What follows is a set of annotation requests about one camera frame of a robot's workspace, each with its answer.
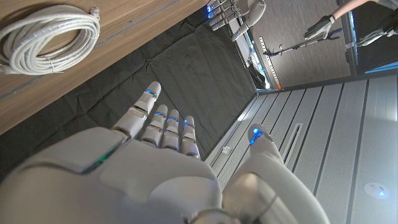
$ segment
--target wooden table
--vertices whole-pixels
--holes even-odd
[[[31,12],[54,4],[69,4],[86,12],[100,9],[101,33],[93,51],[64,73],[28,76],[0,73],[0,134],[17,125],[89,78],[136,50],[208,0],[0,0],[0,28]],[[54,38],[44,51],[66,45],[77,32]]]

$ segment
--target metal floor panel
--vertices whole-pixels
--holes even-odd
[[[331,223],[346,223],[366,80],[345,83],[316,197]]]
[[[216,175],[220,174],[221,170],[225,166],[225,163],[228,161],[229,157],[232,155],[239,140],[241,138],[243,138],[243,134],[246,132],[247,128],[250,126],[251,121],[255,117],[257,111],[259,110],[260,106],[262,105],[262,103],[264,102],[264,100],[266,98],[267,98],[267,96],[261,96],[260,98],[256,98],[255,102],[250,107],[248,113],[243,118],[243,120],[240,122],[239,127],[234,132],[232,138],[230,140],[228,140],[228,142],[225,144],[225,145],[231,147],[231,152],[228,155],[221,153],[220,156],[218,156],[217,160],[215,161],[215,163],[212,166]]]
[[[292,125],[290,126],[290,129],[287,132],[286,139],[288,139],[288,137],[292,134],[295,124],[297,124],[297,123],[303,124],[303,128],[301,130],[300,136],[298,137],[297,144],[290,151],[292,156],[291,156],[290,163],[287,164],[287,167],[290,170],[292,170],[292,168],[293,168],[296,157],[300,150],[301,143],[304,140],[304,135],[308,128],[308,125],[310,124],[310,120],[311,120],[314,108],[317,104],[317,100],[319,99],[319,94],[321,93],[321,89],[322,89],[322,87],[316,87],[316,88],[309,88],[306,90],[303,100],[302,100],[300,106],[298,107],[297,113],[292,121]],[[288,141],[286,139],[283,142],[282,148],[280,150],[281,155],[284,155],[286,147],[287,147]]]
[[[223,147],[226,145],[227,141],[229,139],[231,139],[232,135],[234,134],[234,132],[237,130],[237,128],[239,127],[239,124],[241,123],[241,121],[243,120],[243,118],[246,116],[246,114],[249,111],[249,108],[253,105],[253,103],[255,102],[256,98],[253,98],[250,103],[248,104],[248,106],[243,110],[243,112],[241,113],[241,115],[238,117],[238,119],[234,122],[234,124],[228,129],[227,133],[223,136],[223,138],[219,141],[219,143],[217,144],[217,146],[212,150],[211,154],[206,158],[205,162],[207,164],[209,164],[210,166],[212,166],[216,159],[218,158],[218,156],[221,154],[221,151],[223,150]]]
[[[284,109],[275,123],[274,129],[271,131],[271,137],[279,150],[284,138],[286,137],[287,131],[289,130],[289,125],[294,118],[295,112],[299,107],[300,101],[303,98],[304,92],[305,90],[292,91],[292,94],[287,100]]]
[[[253,120],[250,122],[250,125],[254,123],[261,123],[264,120],[272,104],[275,102],[277,95],[278,95],[277,93],[268,95],[264,103],[261,105],[260,109],[255,111],[256,115],[253,118]],[[226,161],[225,166],[223,167],[218,176],[218,181],[220,183],[220,187],[222,190],[224,189],[226,183],[229,181],[231,176],[234,174],[236,168],[241,162],[241,159],[243,158],[243,155],[246,153],[249,147],[247,130],[245,130],[245,132],[241,137],[242,138],[239,140],[239,143],[232,151],[230,158],[228,159],[228,161]]]
[[[272,130],[277,121],[282,109],[287,101],[287,98],[290,96],[290,91],[282,92],[278,94],[274,104],[272,105],[271,109],[269,110],[267,116],[264,118],[264,121],[261,123],[268,133]],[[242,161],[239,163],[238,168],[250,157],[250,150],[247,150],[244,154]]]
[[[317,110],[301,149],[294,174],[313,192],[317,182],[323,153],[340,97],[342,84],[323,87]]]
[[[352,223],[398,222],[397,136],[397,77],[372,79],[364,114]],[[386,186],[390,197],[382,200],[367,195],[364,185],[369,182]]]

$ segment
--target small white sticker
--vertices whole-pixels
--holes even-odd
[[[229,155],[229,152],[231,152],[231,147],[225,146],[225,147],[223,148],[223,154],[224,154],[224,155]]]

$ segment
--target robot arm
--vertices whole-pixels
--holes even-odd
[[[232,37],[232,41],[235,41],[261,18],[266,10],[266,3],[264,0],[215,0],[209,2],[207,10],[209,12],[208,18],[211,19],[209,25],[213,30],[223,27],[236,18],[247,15],[244,24]]]
[[[246,20],[232,36],[232,41],[235,41],[240,35],[248,31],[249,27],[253,26],[261,19],[261,16],[266,11],[266,6],[267,5],[262,1],[257,1],[251,5],[249,13],[246,16]]]
[[[195,124],[160,105],[153,82],[109,130],[91,128],[40,151],[0,185],[0,223],[184,223],[221,207],[211,167],[199,160]]]
[[[159,93],[153,82],[112,130],[87,129],[24,161],[0,185],[0,223],[328,223],[259,124],[222,204],[191,116],[180,142],[178,111],[160,105],[135,139]]]
[[[286,168],[265,128],[252,125],[248,138],[251,156],[227,183],[223,210],[202,211],[191,223],[329,223],[313,194]]]

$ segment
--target white ethernet cable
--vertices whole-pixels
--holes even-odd
[[[39,10],[0,31],[4,42],[0,52],[0,72],[6,74],[45,75],[59,73],[83,60],[100,35],[99,12],[92,7],[90,14],[68,5],[56,5]],[[38,55],[56,35],[80,30],[76,38],[53,52]]]

